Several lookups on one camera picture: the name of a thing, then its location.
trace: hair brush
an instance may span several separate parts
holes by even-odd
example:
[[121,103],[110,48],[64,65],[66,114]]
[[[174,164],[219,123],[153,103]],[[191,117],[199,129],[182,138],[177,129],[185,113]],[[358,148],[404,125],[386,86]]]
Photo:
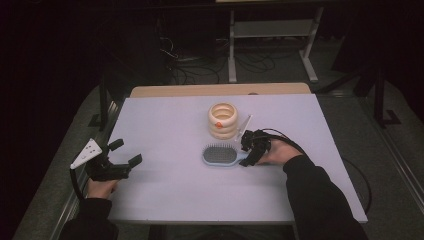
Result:
[[209,144],[203,150],[203,161],[210,166],[230,167],[245,159],[249,154],[239,152],[228,143]]

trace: white tabletop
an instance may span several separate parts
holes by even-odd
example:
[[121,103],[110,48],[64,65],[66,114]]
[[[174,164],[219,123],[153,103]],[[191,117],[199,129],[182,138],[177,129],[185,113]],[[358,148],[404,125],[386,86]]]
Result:
[[[208,132],[209,107],[230,102],[249,130],[277,129],[325,168],[343,191],[354,217],[366,222],[315,95],[191,96],[126,99],[111,141],[125,145],[109,154],[143,162],[119,183],[111,220],[139,223],[284,224],[294,221],[281,166],[212,167],[202,150],[222,142]],[[227,140],[239,149],[234,139]]]

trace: hand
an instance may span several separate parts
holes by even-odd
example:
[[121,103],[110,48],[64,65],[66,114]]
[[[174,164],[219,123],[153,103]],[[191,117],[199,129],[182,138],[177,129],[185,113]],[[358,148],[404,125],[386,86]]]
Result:
[[88,179],[87,198],[104,198],[108,199],[110,194],[118,187],[119,180],[111,180],[106,182],[98,182]]
[[274,163],[274,164],[285,164],[290,159],[303,155],[296,148],[280,140],[271,140],[271,149],[268,153],[265,153],[257,164],[261,163]]

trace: cable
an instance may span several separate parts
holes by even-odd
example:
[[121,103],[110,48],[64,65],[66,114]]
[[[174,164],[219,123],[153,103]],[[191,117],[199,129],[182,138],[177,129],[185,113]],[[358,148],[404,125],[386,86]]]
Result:
[[170,38],[160,37],[160,40],[168,40],[168,42],[171,43],[171,52],[174,50],[174,42],[172,42]]
[[[257,41],[255,42],[255,45],[256,45],[256,48],[258,50],[260,50],[260,51],[265,50],[257,44]],[[239,56],[235,57],[235,59],[237,60],[238,64],[247,71],[250,71],[250,72],[253,72],[253,73],[264,73],[266,71],[269,71],[269,70],[272,70],[272,69],[275,68],[274,59],[281,59],[281,58],[290,57],[293,54],[297,53],[297,51],[302,48],[302,47],[298,47],[295,50],[293,50],[292,52],[290,52],[289,54],[284,55],[284,56],[273,57],[272,55],[275,54],[275,52],[281,46],[283,46],[282,41],[279,42],[277,47],[275,47],[274,49],[272,49],[271,51],[269,51],[265,55],[261,55],[261,54],[258,54],[258,53],[255,53],[255,54],[248,53],[247,47],[244,47],[244,53],[243,54],[250,63],[248,63],[246,60],[243,60]],[[267,61],[267,60],[271,63],[270,66],[268,66],[266,64],[265,61]]]
[[180,85],[180,80],[178,76],[178,71],[176,72],[176,75],[174,75],[174,71],[171,71],[172,78],[175,80],[175,85]]
[[[210,75],[215,75],[216,76],[216,79],[217,79],[216,80],[216,84],[219,84],[220,81],[221,81],[221,78],[219,76],[219,72],[225,67],[225,65],[227,63],[227,58],[224,59],[224,61],[222,62],[222,64],[216,70],[213,69],[212,66],[211,66],[215,61],[212,61],[209,58],[202,58],[202,59],[208,59],[210,61],[206,61],[205,63],[200,63],[199,65],[178,64],[177,66],[175,66],[175,69],[183,72],[186,76],[187,76],[187,74],[192,74],[192,75],[196,75],[196,76],[210,76]],[[193,70],[194,69],[200,69],[200,70],[203,70],[203,72],[196,72],[196,71],[192,71],[191,69],[193,69]]]
[[285,137],[285,138],[287,138],[287,139],[290,139],[290,138],[288,138],[284,133],[282,133],[282,132],[280,132],[280,131],[278,131],[278,130],[275,130],[275,129],[273,129],[273,128],[264,128],[264,129],[261,129],[262,131],[274,131],[274,132],[277,132],[277,133],[279,133],[279,134],[281,134],[283,137]]
[[[187,62],[203,61],[203,60],[205,60],[204,63],[199,63],[199,65],[188,65],[188,66],[184,65],[184,64],[187,64]],[[178,65],[181,67],[183,66],[184,67],[204,67],[204,66],[212,64],[213,62],[214,60],[212,60],[209,57],[192,57],[192,58],[182,58],[182,59],[180,58],[177,60]]]
[[223,50],[226,50],[226,49],[228,49],[229,47],[230,47],[230,40],[228,39],[228,38],[225,38],[225,39],[216,39],[216,42],[224,42],[224,44],[222,45],[222,46],[217,46],[216,48],[216,51],[217,52],[221,52],[221,51],[223,51]]
[[[289,53],[287,53],[287,55],[280,56],[280,57],[274,57],[272,55],[274,55],[275,52],[277,50],[279,50],[283,46],[283,41],[279,41],[278,45],[274,49],[272,49],[271,51],[269,51],[269,53],[267,55],[265,55],[264,58],[282,59],[282,58],[290,57],[293,54],[296,54],[300,49],[303,49],[306,46],[306,44],[307,44],[307,42],[305,40],[303,40],[302,43],[300,44],[301,45],[300,47],[295,47],[294,50],[291,50]],[[255,45],[256,45],[257,49],[259,49],[259,50],[266,50],[266,49],[261,48],[258,45],[257,41],[255,42]]]
[[182,85],[187,85],[188,84],[187,79],[189,79],[189,78],[192,79],[191,84],[193,84],[193,85],[196,84],[196,81],[194,80],[194,78],[191,77],[191,76],[188,76],[186,71],[184,71],[184,70],[182,70],[181,68],[178,68],[178,67],[175,67],[174,69],[177,70],[176,71],[177,78],[175,78],[175,81],[178,83],[178,85],[179,85],[179,78],[180,78],[180,76],[178,76],[178,71],[181,71],[184,74],[184,81],[183,81]]
[[296,150],[298,150],[299,152],[301,152],[305,156],[308,156],[308,154],[306,154],[306,152],[297,143],[295,143],[294,141],[292,141],[289,138],[285,138],[285,137],[282,137],[282,136],[268,134],[266,136],[253,137],[251,140],[261,139],[261,138],[271,138],[271,139],[276,139],[276,140],[283,141],[283,142],[289,144],[290,146],[296,148]]
[[77,174],[75,172],[75,169],[69,169],[70,170],[70,174],[71,174],[71,181],[72,181],[72,186],[74,187],[74,191],[75,194],[77,195],[78,199],[80,201],[84,200],[84,196],[78,186],[78,181],[77,181]]
[[162,51],[162,52],[164,52],[164,53],[166,53],[166,54],[168,54],[169,56],[171,56],[171,57],[173,57],[175,59],[178,59],[178,54],[172,54],[172,53],[170,53],[170,52],[168,52],[166,50],[163,50],[162,48],[159,49],[159,50]]
[[364,209],[365,214],[368,214],[370,208],[371,208],[371,204],[372,204],[372,190],[371,190],[371,185],[367,179],[367,177],[365,176],[365,174],[355,165],[353,164],[351,161],[347,160],[344,157],[341,157],[343,161],[349,163],[352,167],[354,167],[356,169],[356,171],[358,171],[358,173],[362,176],[362,178],[365,181],[365,184],[367,185],[367,189],[368,189],[368,203]]

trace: black cable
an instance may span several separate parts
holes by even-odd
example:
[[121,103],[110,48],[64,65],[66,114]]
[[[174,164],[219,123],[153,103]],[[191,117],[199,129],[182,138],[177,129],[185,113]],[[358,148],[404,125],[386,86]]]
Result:
[[[266,60],[268,60],[268,61],[270,61],[271,63],[272,63],[272,65],[274,65],[274,66],[272,66],[269,70],[271,70],[271,69],[274,69],[275,68],[275,61],[274,61],[274,59],[272,59],[272,58],[269,58],[269,57],[262,57],[259,53],[257,53],[257,54],[244,54],[245,56],[246,56],[246,58],[250,61],[250,62],[252,62],[252,63],[262,63],[264,66],[265,66],[265,68],[268,68],[268,66],[265,64],[265,62],[266,62]],[[255,59],[255,55],[258,55],[261,59]]]
[[249,61],[251,61],[252,63],[260,63],[260,62],[265,61],[266,59],[270,59],[269,58],[269,55],[270,55],[269,53],[266,54],[265,56],[262,56],[259,53],[250,53],[250,52],[247,51],[247,49],[246,49],[245,52],[242,52],[242,54],[244,54],[249,59]]
[[[217,70],[215,70],[215,69],[213,69],[211,67],[205,67],[205,66],[208,66],[208,65],[212,65],[213,64],[212,61],[209,62],[209,63],[202,63],[200,65],[188,65],[188,66],[184,66],[184,65],[178,64],[178,66],[176,66],[175,68],[178,69],[178,70],[180,70],[180,71],[182,71],[182,72],[184,72],[184,74],[189,73],[189,74],[193,74],[193,75],[196,75],[196,76],[215,75],[216,78],[217,78],[216,84],[219,84],[220,83],[220,80],[221,80],[221,78],[219,77],[219,72],[224,68],[224,66],[226,65],[226,62],[227,62],[227,59],[225,58],[225,60],[219,66],[219,68]],[[189,70],[187,70],[187,68],[188,69],[196,69],[197,68],[197,69],[207,70],[209,72],[208,73],[198,73],[198,72],[194,72],[194,71],[189,71]]]
[[182,85],[187,85],[187,83],[188,83],[188,82],[187,82],[187,80],[188,80],[189,78],[193,80],[192,84],[196,84],[196,81],[194,80],[194,78],[193,78],[193,77],[191,77],[191,76],[188,76],[186,71],[184,71],[183,69],[181,69],[181,68],[179,68],[179,67],[174,67],[174,69],[176,69],[176,70],[177,70],[177,71],[176,71],[177,76],[178,76],[178,71],[180,71],[180,72],[182,72],[182,73],[184,74],[184,81],[182,82]]
[[284,133],[282,133],[282,132],[280,132],[278,130],[275,130],[273,128],[264,128],[264,129],[261,129],[261,130],[262,131],[274,131],[274,132],[277,132],[277,133],[281,134],[283,137],[288,138]]
[[77,174],[75,172],[75,169],[69,169],[69,171],[70,171],[70,174],[71,174],[72,186],[74,187],[75,194],[77,195],[77,197],[80,201],[83,201],[84,196],[83,196],[83,194],[82,194],[82,192],[81,192],[81,190],[78,186]]
[[171,75],[175,80],[175,85],[180,85],[180,80],[179,80],[179,76],[178,76],[178,71],[176,71],[176,74],[174,75],[174,71],[171,71]]
[[[294,141],[290,140],[289,138],[284,138],[284,137],[280,137],[280,136],[276,136],[276,135],[271,135],[269,134],[268,136],[258,136],[258,137],[253,137],[252,140],[254,139],[259,139],[259,138],[271,138],[271,139],[277,139],[280,141],[283,141],[287,144],[289,144],[290,146],[296,148],[299,152],[305,154],[307,156],[307,154],[305,153],[305,151]],[[359,169],[355,164],[353,164],[351,161],[347,160],[344,157],[341,157],[343,161],[349,163],[352,167],[354,167],[358,173],[361,175],[361,177],[364,179],[365,184],[367,185],[367,189],[368,189],[368,203],[364,209],[365,214],[368,214],[370,208],[371,208],[371,204],[372,204],[372,190],[371,190],[371,185],[368,181],[368,178],[365,176],[365,174],[361,171],[361,169]]]
[[[255,42],[255,44],[256,44],[256,46],[257,46],[257,48],[258,48],[259,50],[265,50],[265,49],[261,48],[261,47],[257,44],[257,42]],[[306,40],[303,40],[303,42],[301,43],[301,46],[300,46],[300,47],[295,47],[295,49],[294,49],[294,50],[291,50],[289,53],[287,53],[287,54],[286,54],[286,55],[284,55],[284,56],[275,57],[275,56],[273,56],[273,55],[275,54],[275,52],[276,52],[277,50],[279,50],[279,49],[281,48],[281,46],[283,46],[282,41],[279,41],[279,44],[277,45],[277,47],[275,47],[274,49],[272,49],[272,51],[270,51],[267,55],[265,55],[265,57],[267,57],[267,58],[271,58],[271,59],[282,59],[282,58],[287,58],[287,57],[292,56],[293,54],[298,53],[300,49],[305,48],[306,44],[307,44]]]
[[[194,62],[194,61],[203,61],[204,59],[207,60],[207,61],[205,61],[205,63],[201,63],[199,65],[188,65],[188,66],[184,65],[184,64],[191,63],[191,62]],[[184,67],[204,67],[204,66],[212,64],[213,60],[209,57],[196,57],[196,58],[191,58],[191,59],[182,58],[182,59],[177,60],[176,62],[178,63],[178,66],[181,66],[181,67],[183,67],[183,66]]]
[[[191,61],[195,61],[195,60],[198,61],[198,60],[203,60],[203,59],[206,59],[207,61],[205,63],[201,63],[199,65],[184,65],[185,62],[180,62],[180,61],[177,61],[177,62],[178,62],[179,67],[185,67],[185,68],[206,67],[208,65],[213,65],[217,62],[215,59],[212,59],[210,57],[201,57],[201,58],[193,59],[193,60],[190,60],[190,61],[187,61],[187,62],[191,62]],[[224,61],[224,63],[216,71],[218,71],[218,72],[221,71],[221,69],[225,66],[225,62],[226,61]]]
[[275,62],[273,60],[271,60],[271,63],[272,63],[271,67],[268,67],[264,62],[260,62],[264,65],[264,68],[262,68],[262,67],[258,67],[256,65],[250,64],[242,60],[240,57],[234,56],[234,58],[236,59],[236,61],[242,68],[244,68],[246,71],[253,72],[253,73],[264,73],[275,68]]
[[356,171],[358,171],[358,173],[361,175],[361,177],[364,179],[365,184],[367,185],[367,189],[368,189],[368,203],[364,209],[365,214],[368,214],[370,208],[371,208],[371,204],[372,204],[372,190],[371,190],[371,185],[368,181],[368,178],[365,176],[365,174],[361,171],[361,169],[359,169],[355,164],[353,164],[351,161],[347,160],[344,157],[341,157],[343,161],[349,163],[352,167],[354,167],[356,169]]
[[187,78],[184,80],[183,85],[197,85],[196,80],[192,76],[187,76]]

